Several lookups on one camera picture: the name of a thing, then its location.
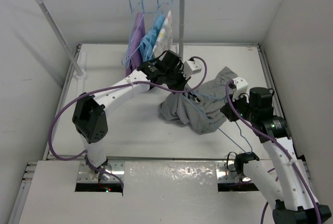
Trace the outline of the grey t shirt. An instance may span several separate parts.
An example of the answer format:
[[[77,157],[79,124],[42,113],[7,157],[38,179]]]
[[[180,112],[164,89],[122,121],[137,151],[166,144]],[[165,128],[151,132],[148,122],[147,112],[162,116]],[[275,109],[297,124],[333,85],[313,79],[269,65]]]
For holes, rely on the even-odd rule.
[[[215,77],[200,85],[196,90],[184,94],[169,94],[165,101],[160,104],[159,112],[167,121],[178,121],[188,125],[194,130],[193,120],[203,120],[199,112],[189,105],[185,96],[202,105],[206,112],[211,107],[221,109],[226,103],[226,83],[238,75],[228,67],[224,67]]]

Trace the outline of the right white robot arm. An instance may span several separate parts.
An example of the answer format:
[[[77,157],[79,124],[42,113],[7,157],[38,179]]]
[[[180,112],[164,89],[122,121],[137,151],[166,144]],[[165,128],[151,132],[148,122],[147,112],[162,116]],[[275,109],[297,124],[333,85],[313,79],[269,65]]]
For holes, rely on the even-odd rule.
[[[291,132],[283,117],[274,114],[273,89],[254,87],[249,96],[226,85],[227,103],[221,112],[231,122],[242,121],[259,138],[268,153],[277,179],[273,179],[253,152],[236,155],[235,172],[249,177],[272,209],[275,223],[324,223],[332,217],[329,206],[320,204],[301,161],[293,152]]]

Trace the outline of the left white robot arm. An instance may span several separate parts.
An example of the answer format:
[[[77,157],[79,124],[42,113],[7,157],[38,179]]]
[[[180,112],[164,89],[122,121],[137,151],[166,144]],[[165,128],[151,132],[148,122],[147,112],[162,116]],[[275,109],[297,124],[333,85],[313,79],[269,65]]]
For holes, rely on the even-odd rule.
[[[164,51],[162,59],[143,62],[111,89],[78,100],[72,121],[82,136],[87,150],[86,159],[92,167],[99,168],[107,161],[102,139],[108,132],[107,117],[111,112],[156,85],[165,84],[171,90],[184,90],[187,79],[183,75],[183,67],[178,54]]]

